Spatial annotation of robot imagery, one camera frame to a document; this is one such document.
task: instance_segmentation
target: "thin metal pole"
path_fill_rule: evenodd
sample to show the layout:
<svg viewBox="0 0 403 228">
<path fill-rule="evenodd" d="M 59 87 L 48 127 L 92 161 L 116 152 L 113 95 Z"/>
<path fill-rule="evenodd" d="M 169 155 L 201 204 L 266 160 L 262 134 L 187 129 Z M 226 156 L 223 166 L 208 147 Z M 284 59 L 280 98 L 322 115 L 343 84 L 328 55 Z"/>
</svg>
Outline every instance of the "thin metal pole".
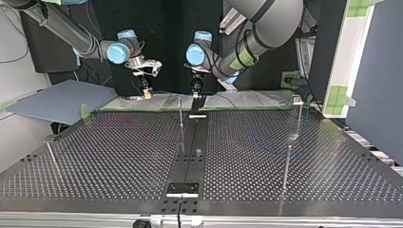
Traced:
<svg viewBox="0 0 403 228">
<path fill-rule="evenodd" d="M 299 129 L 300 129 L 300 124 L 301 124 L 302 106 L 303 106 L 303 104 L 301 104 L 301 105 L 299 106 L 298 124 L 297 124 L 297 135 L 299 135 Z"/>
<path fill-rule="evenodd" d="M 47 142 L 47 147 L 48 147 L 48 151 L 50 153 L 51 159 L 53 160 L 53 162 L 57 162 L 56 158 L 54 157 L 53 150 L 52 150 L 51 145 L 50 145 L 49 142 Z"/>
<path fill-rule="evenodd" d="M 287 158 L 285 159 L 285 167 L 284 167 L 284 179 L 282 181 L 283 190 L 287 189 L 287 180 L 288 180 L 288 169 L 290 167 L 290 159 L 291 159 L 291 145 L 287 147 Z"/>
</svg>

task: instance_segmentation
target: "black cable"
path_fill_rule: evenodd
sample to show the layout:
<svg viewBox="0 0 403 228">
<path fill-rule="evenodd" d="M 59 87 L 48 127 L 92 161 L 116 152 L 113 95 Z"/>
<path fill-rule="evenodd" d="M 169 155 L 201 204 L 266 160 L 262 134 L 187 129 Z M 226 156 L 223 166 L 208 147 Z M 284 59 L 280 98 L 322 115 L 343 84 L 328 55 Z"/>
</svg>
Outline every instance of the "black cable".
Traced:
<svg viewBox="0 0 403 228">
<path fill-rule="evenodd" d="M 249 66 L 247 66 L 246 64 L 243 63 L 243 61 L 240 59 L 240 50 L 239 50 L 239 44 L 240 44 L 240 35 L 242 34 L 243 29 L 246 26 L 246 23 L 248 21 L 245 20 L 241 25 L 240 25 L 240 29 L 238 30 L 238 34 L 237 34 L 237 39 L 235 40 L 235 54 L 237 56 L 238 62 L 244 67 L 244 68 L 249 68 Z"/>
<path fill-rule="evenodd" d="M 225 99 L 225 100 L 227 100 L 237 111 L 240 111 L 240 110 L 237 108 L 237 106 L 231 101 L 231 99 L 226 98 L 226 97 L 224 97 L 224 96 L 221 96 L 219 93 L 217 93 L 216 95 L 219 96 L 219 97 L 222 97 L 222 98 Z"/>
<path fill-rule="evenodd" d="M 232 75 L 225 74 L 224 72 L 222 72 L 220 66 L 217 65 L 217 61 L 220 59 L 220 56 L 218 55 L 218 56 L 217 56 L 217 59 L 214 60 L 214 56 L 216 55 L 216 52 L 212 51 L 212 52 L 213 52 L 213 56 L 212 56 L 212 57 L 213 57 L 213 60 L 214 60 L 214 65 L 213 65 L 213 64 L 211 64 L 211 63 L 213 63 L 213 62 L 211 61 L 210 56 L 208 56 L 208 54 L 206 54 L 207 52 L 205 51 L 204 47 L 203 47 L 202 45 L 198 44 L 198 43 L 193 43 L 193 44 L 199 46 L 199 47 L 202 49 L 202 51 L 205 53 L 205 56 L 207 57 L 208 65 L 210 66 L 210 69 L 209 69 L 209 70 L 210 70 L 210 73 L 211 73 L 214 77 L 216 77 L 216 75 L 214 75 L 213 67 L 215 67 L 216 70 L 217 70 L 220 74 L 222 74 L 222 75 L 224 75 L 225 77 L 228 77 L 228 78 L 236 78 L 236 77 L 239 77 L 239 76 L 244 72 L 244 71 L 243 71 L 243 72 L 240 73 L 240 75 L 238 75 L 238 76 L 232 76 Z"/>
<path fill-rule="evenodd" d="M 131 85 L 132 85 L 133 87 L 136 88 L 136 90 L 139 92 L 139 95 L 142 95 L 142 94 L 143 94 L 143 93 L 140 91 L 140 89 L 134 84 L 133 78 L 130 80 L 130 83 L 131 83 Z"/>
<path fill-rule="evenodd" d="M 304 14 L 305 14 L 305 7 L 304 7 L 304 10 L 303 10 L 303 13 L 302 13 L 301 22 L 300 22 L 300 25 L 299 25 L 300 27 L 302 27 L 302 20 L 303 20 Z M 314 100 L 316 101 L 317 106 L 318 106 L 319 109 L 320 109 L 320 112 L 323 113 L 323 108 L 322 108 L 322 107 L 320 106 L 320 104 L 318 103 L 317 97 L 315 96 L 314 91 L 313 91 L 312 88 L 311 88 L 311 84 L 309 83 L 309 80 L 308 80 L 308 78 L 306 77 L 306 76 L 308 75 L 308 72 L 306 72 L 306 70 L 305 70 L 305 65 L 304 65 L 304 63 L 303 63 L 301 37 L 299 37 L 298 40 L 299 40 L 299 57 L 300 57 L 300 59 L 301 59 L 302 71 L 303 71 L 303 74 L 304 74 L 304 76 L 302 76 L 302 77 L 306 80 L 306 82 L 307 82 L 307 84 L 308 84 L 308 88 L 309 88 L 309 90 L 310 90 L 312 96 L 314 97 Z"/>
<path fill-rule="evenodd" d="M 182 199 L 183 199 L 183 197 L 181 197 L 181 201 L 180 201 L 179 206 L 178 206 L 178 214 L 177 214 L 178 228 L 182 228 L 182 222 L 181 222 Z"/>
<path fill-rule="evenodd" d="M 86 69 L 86 74 L 88 74 L 88 70 L 92 71 L 95 76 L 97 77 L 97 80 L 95 80 L 91 74 L 89 74 L 89 76 L 91 77 L 92 80 L 94 80 L 94 82 L 99 85 L 101 83 L 101 77 L 100 75 L 97 73 L 97 71 L 95 71 L 95 69 L 93 69 L 91 66 L 89 66 L 88 64 L 82 62 L 82 66 Z"/>
<path fill-rule="evenodd" d="M 248 51 L 248 54 L 252 57 L 253 64 L 255 65 L 258 62 L 258 58 L 256 58 L 256 56 L 253 54 L 252 50 L 249 48 L 249 44 L 248 44 L 248 34 L 249 34 L 249 32 L 252 32 L 252 30 L 247 29 L 243 33 L 243 44 L 245 45 L 245 48 Z"/>
</svg>

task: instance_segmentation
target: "gray robot arm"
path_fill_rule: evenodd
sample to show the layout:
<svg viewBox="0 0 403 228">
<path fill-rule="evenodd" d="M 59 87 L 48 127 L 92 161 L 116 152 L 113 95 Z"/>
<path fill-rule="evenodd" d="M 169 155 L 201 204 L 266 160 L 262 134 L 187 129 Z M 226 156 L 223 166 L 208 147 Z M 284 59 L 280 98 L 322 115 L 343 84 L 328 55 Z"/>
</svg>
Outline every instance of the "gray robot arm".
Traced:
<svg viewBox="0 0 403 228">
<path fill-rule="evenodd" d="M 224 57 L 210 49 L 211 33 L 197 31 L 186 59 L 193 72 L 211 72 L 231 83 L 240 70 L 252 67 L 261 54 L 281 47 L 291 38 L 301 20 L 303 0 L 225 1 L 249 19 L 253 28 Z"/>
<path fill-rule="evenodd" d="M 133 75 L 156 77 L 162 64 L 154 60 L 146 60 L 142 53 L 142 42 L 139 42 L 134 30 L 125 30 L 118 33 L 118 41 L 98 41 L 84 27 L 68 17 L 59 6 L 37 0 L 3 0 L 16 10 L 22 10 L 39 24 L 59 36 L 71 45 L 74 52 L 86 59 L 109 60 L 110 62 L 134 70 Z M 152 68 L 151 73 L 144 68 Z M 144 95 L 150 98 L 152 88 L 144 87 Z"/>
</svg>

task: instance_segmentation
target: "green tape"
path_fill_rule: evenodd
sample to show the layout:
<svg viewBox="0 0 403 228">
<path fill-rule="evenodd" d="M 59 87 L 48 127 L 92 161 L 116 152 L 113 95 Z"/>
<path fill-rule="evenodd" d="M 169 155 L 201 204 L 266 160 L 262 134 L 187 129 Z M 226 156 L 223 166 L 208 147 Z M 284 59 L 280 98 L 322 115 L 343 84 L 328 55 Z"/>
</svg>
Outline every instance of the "green tape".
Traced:
<svg viewBox="0 0 403 228">
<path fill-rule="evenodd" d="M 81 104 L 81 118 L 83 119 L 84 123 L 92 121 L 92 116 L 88 112 L 88 106 L 86 104 Z"/>
<path fill-rule="evenodd" d="M 371 0 L 351 0 L 347 17 L 363 17 L 367 15 Z"/>
<path fill-rule="evenodd" d="M 325 114 L 341 115 L 347 104 L 347 86 L 332 85 L 326 103 Z"/>
<path fill-rule="evenodd" d="M 57 5 L 62 5 L 62 0 L 42 0 L 44 2 L 48 2 L 48 3 L 55 3 Z"/>
<path fill-rule="evenodd" d="M 298 86 L 296 85 L 291 85 L 289 83 L 286 83 L 286 79 L 299 79 L 300 78 L 300 73 L 299 71 L 285 71 L 282 72 L 281 76 L 281 87 L 282 88 L 291 88 L 291 89 L 297 89 Z"/>
<path fill-rule="evenodd" d="M 0 104 L 0 113 L 7 112 L 7 108 L 14 105 L 15 101 L 8 101 Z"/>
<path fill-rule="evenodd" d="M 244 49 L 243 52 L 240 53 L 240 60 L 247 67 L 251 67 L 255 64 L 253 56 L 249 54 L 249 51 L 247 49 Z M 238 61 L 238 58 L 235 59 L 234 62 L 232 62 L 230 67 L 234 70 L 240 70 L 244 68 L 240 61 Z"/>
</svg>

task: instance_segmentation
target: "metal bar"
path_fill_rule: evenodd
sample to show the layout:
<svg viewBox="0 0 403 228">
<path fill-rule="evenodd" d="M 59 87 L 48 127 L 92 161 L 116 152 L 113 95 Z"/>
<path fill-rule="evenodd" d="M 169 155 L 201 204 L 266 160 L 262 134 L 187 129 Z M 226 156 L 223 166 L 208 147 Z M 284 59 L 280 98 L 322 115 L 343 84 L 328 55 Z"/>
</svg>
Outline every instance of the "metal bar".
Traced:
<svg viewBox="0 0 403 228">
<path fill-rule="evenodd" d="M 48 147 L 48 151 L 50 153 L 51 159 L 53 160 L 53 162 L 57 162 L 56 158 L 54 157 L 53 149 L 51 148 L 50 142 L 47 142 L 47 147 Z"/>
<path fill-rule="evenodd" d="M 290 167 L 290 159 L 291 159 L 291 145 L 287 147 L 287 157 L 285 159 L 285 166 L 284 166 L 284 178 L 282 181 L 282 188 L 283 190 L 287 189 L 287 180 L 288 180 L 288 169 Z"/>
</svg>

